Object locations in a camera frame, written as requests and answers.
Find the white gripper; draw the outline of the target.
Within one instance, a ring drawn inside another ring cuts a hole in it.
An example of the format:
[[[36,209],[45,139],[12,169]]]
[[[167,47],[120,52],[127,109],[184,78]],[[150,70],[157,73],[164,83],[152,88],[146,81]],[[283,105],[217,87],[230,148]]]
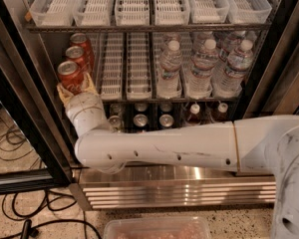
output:
[[[74,96],[61,83],[57,85],[57,91],[77,136],[82,136],[93,129],[113,129],[106,117],[103,102],[97,96],[96,87],[89,73],[84,73],[81,84],[83,93]]]

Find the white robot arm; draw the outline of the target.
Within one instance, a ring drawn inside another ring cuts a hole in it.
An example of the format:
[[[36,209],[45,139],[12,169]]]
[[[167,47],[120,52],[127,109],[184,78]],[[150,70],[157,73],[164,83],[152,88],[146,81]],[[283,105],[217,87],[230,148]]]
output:
[[[279,115],[139,133],[117,132],[89,74],[73,94],[57,86],[78,139],[77,160],[102,173],[148,162],[275,176],[271,239],[299,239],[299,116]]]

